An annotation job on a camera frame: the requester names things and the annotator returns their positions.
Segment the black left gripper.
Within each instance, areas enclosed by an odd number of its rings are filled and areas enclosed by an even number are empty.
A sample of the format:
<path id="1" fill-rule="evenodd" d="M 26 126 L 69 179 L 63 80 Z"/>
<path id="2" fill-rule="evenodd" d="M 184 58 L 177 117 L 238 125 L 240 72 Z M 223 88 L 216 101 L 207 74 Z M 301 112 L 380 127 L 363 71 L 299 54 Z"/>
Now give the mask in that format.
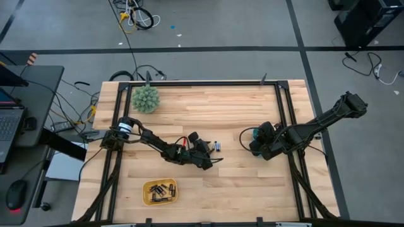
<path id="1" fill-rule="evenodd" d="M 215 150 L 215 141 L 195 140 L 188 141 L 188 146 L 193 145 L 186 152 L 186 164 L 194 164 L 198 168 L 207 170 L 213 166 L 210 153 Z"/>

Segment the teal plastic bin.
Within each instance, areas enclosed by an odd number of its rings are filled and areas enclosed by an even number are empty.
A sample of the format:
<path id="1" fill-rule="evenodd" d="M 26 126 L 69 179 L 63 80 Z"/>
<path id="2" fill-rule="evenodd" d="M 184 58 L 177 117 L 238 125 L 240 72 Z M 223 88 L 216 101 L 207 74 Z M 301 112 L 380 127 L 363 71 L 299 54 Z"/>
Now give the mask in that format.
<path id="1" fill-rule="evenodd" d="M 261 142 L 261 139 L 260 139 L 261 133 L 262 133 L 262 130 L 259 129 L 259 128 L 256 128 L 256 129 L 253 130 L 252 136 L 253 136 L 253 140 L 259 141 L 261 143 L 261 146 L 262 146 L 263 143 Z"/>

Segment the green potted plant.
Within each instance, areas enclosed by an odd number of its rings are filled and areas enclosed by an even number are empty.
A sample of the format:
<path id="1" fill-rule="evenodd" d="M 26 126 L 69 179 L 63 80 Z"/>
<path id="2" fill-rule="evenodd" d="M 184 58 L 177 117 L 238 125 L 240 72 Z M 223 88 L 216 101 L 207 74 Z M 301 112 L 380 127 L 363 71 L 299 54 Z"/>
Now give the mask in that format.
<path id="1" fill-rule="evenodd" d="M 160 96 L 156 87 L 147 84 L 135 89 L 131 101 L 134 110 L 150 114 L 158 108 Z"/>

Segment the yellow plastic bin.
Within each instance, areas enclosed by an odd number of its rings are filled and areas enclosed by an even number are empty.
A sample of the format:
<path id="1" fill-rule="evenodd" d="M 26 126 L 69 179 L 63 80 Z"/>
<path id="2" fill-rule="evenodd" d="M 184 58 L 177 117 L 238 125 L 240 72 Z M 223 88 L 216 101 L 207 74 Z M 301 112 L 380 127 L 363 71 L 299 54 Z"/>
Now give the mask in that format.
<path id="1" fill-rule="evenodd" d="M 169 190 L 163 188 L 161 186 L 161 184 L 164 184 L 164 185 L 166 185 L 168 187 L 169 187 L 170 184 L 173 184 L 173 186 L 176 186 L 176 196 L 173 197 L 172 201 L 163 201 L 163 202 L 152 202 L 151 201 L 152 193 L 154 193 L 154 192 L 156 193 L 156 198 L 172 197 L 172 194 L 171 195 L 169 194 Z M 149 192 L 149 188 L 151 186 L 154 186 L 154 185 L 161 186 L 164 189 L 164 191 L 166 192 L 166 194 L 163 197 L 161 197 L 157 193 L 156 189 L 153 192 Z M 177 188 L 177 182 L 173 178 L 163 178 L 163 179 L 158 179 L 158 180 L 151 180 L 151 181 L 148 181 L 148 182 L 144 183 L 144 185 L 142 187 L 142 199 L 143 199 L 143 203 L 146 206 L 157 206 L 157 205 L 164 205 L 164 204 L 173 203 L 173 202 L 175 202 L 177 200 L 178 194 L 179 193 L 178 193 L 178 188 Z"/>

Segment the white floor box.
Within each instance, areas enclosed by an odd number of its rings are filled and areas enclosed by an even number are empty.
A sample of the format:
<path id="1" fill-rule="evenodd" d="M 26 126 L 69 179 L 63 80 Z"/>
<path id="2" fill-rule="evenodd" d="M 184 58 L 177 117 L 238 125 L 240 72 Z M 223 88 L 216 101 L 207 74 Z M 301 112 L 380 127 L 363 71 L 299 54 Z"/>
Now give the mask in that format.
<path id="1" fill-rule="evenodd" d="M 84 161 L 56 151 L 50 161 L 46 177 L 53 180 L 78 181 Z"/>

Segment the black desk foot bar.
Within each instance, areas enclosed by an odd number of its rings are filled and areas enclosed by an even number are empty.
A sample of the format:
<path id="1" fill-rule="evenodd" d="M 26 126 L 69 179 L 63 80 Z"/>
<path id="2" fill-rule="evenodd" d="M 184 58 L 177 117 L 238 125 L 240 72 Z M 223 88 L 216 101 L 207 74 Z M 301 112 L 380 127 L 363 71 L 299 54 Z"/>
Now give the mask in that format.
<path id="1" fill-rule="evenodd" d="M 42 129 L 39 144 L 48 145 L 50 148 L 60 151 L 61 153 L 77 160 L 85 160 L 85 148 L 82 148 L 81 146 L 76 145 L 61 136 L 58 136 L 56 133 L 47 129 Z"/>

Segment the black power brick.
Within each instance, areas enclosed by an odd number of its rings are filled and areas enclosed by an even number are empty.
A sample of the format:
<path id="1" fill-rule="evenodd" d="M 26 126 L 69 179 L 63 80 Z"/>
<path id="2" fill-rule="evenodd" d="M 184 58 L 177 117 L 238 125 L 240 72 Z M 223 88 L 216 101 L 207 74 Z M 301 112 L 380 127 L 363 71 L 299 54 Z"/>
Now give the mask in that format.
<path id="1" fill-rule="evenodd" d="M 55 132 L 55 133 L 59 133 L 59 132 L 64 132 L 64 131 L 68 131 L 71 129 L 74 129 L 74 124 L 65 121 L 65 122 L 55 122 L 51 125 L 51 129 Z"/>

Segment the black equipment case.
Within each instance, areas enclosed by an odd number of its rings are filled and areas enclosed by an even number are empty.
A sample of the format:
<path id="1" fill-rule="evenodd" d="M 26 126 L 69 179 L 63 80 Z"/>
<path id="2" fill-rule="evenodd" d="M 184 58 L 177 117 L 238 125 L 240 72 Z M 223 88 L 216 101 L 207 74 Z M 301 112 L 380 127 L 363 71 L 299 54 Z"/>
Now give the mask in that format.
<path id="1" fill-rule="evenodd" d="M 327 0 L 338 14 L 334 24 L 346 47 L 371 43 L 400 13 L 404 0 Z"/>

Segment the black desk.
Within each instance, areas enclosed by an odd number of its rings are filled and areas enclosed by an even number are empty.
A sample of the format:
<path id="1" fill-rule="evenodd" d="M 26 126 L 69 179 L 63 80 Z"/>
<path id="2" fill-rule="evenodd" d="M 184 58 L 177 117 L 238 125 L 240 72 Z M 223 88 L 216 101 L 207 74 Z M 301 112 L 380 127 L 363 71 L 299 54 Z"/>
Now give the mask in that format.
<path id="1" fill-rule="evenodd" d="M 23 224 L 32 206 L 37 185 L 43 179 L 44 166 L 49 163 L 46 158 L 52 152 L 40 140 L 47 139 L 47 133 L 43 133 L 44 124 L 64 71 L 62 66 L 8 66 L 8 69 L 30 83 L 27 87 L 5 90 L 21 100 L 27 108 L 27 116 L 36 118 L 37 128 L 17 136 L 17 147 L 9 152 L 0 174 L 0 226 Z M 20 179 L 26 181 L 27 191 L 22 207 L 13 211 L 6 206 L 6 192 Z"/>

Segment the small black desk device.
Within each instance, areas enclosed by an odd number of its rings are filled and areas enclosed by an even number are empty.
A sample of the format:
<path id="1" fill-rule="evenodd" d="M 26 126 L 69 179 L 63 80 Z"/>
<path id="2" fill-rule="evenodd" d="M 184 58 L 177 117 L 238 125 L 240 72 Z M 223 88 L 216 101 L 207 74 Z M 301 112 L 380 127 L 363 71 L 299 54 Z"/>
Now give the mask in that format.
<path id="1" fill-rule="evenodd" d="M 23 122 L 24 131 L 35 131 L 37 128 L 37 119 L 35 117 L 27 117 Z"/>

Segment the black computer mouse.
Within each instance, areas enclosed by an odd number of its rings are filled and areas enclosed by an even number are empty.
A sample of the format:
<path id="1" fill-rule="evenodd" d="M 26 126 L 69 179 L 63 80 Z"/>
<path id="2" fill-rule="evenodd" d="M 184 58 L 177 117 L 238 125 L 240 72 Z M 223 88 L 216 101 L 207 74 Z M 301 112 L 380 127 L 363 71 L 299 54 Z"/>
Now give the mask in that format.
<path id="1" fill-rule="evenodd" d="M 6 207 L 9 210 L 17 210 L 24 205 L 27 187 L 28 183 L 23 179 L 16 180 L 9 186 L 5 197 Z"/>

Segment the dark laptop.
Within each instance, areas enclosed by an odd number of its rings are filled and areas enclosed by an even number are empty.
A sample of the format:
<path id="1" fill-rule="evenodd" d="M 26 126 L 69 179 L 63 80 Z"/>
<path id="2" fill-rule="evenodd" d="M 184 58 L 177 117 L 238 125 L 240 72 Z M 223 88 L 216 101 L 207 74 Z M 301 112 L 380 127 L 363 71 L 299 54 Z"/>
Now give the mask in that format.
<path id="1" fill-rule="evenodd" d="M 25 115 L 25 107 L 0 88 L 0 164 L 6 162 Z"/>

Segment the black aluminium table frame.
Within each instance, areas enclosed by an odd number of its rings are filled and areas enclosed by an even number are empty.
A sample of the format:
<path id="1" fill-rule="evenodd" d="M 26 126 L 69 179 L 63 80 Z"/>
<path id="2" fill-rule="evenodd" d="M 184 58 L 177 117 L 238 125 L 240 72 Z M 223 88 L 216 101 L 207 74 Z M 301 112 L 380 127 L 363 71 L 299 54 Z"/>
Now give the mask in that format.
<path id="1" fill-rule="evenodd" d="M 288 158 L 270 161 L 246 151 L 252 126 L 305 123 L 314 117 L 303 80 L 159 81 L 160 106 L 140 114 L 117 99 L 116 82 L 102 84 L 94 126 L 108 129 L 124 112 L 168 143 L 197 132 L 217 141 L 221 162 L 209 170 L 164 161 L 152 148 L 124 147 L 113 222 L 166 226 L 216 227 L 298 220 Z M 173 178 L 175 202 L 146 206 L 142 187 L 151 180 Z"/>

